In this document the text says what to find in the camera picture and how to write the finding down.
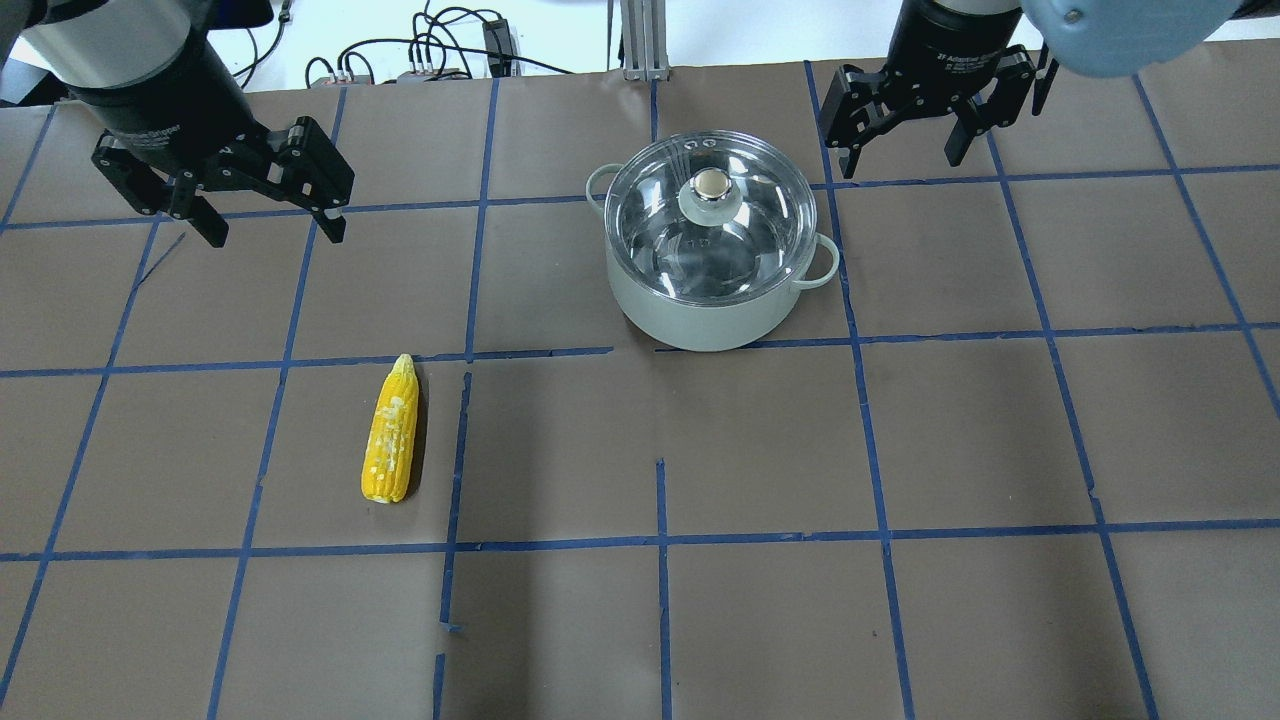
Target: pot lid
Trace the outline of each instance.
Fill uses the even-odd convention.
[[[808,265],[813,191],[795,164],[749,135],[676,135],[632,158],[604,200],[609,245],[631,278],[690,305],[759,297]]]

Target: pot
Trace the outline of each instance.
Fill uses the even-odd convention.
[[[591,188],[608,174],[600,205]],[[836,243],[817,232],[804,174],[749,135],[705,131],[655,142],[591,173],[586,200],[604,220],[618,306],[653,338],[684,350],[759,340],[840,266]],[[804,279],[819,245],[831,269]]]

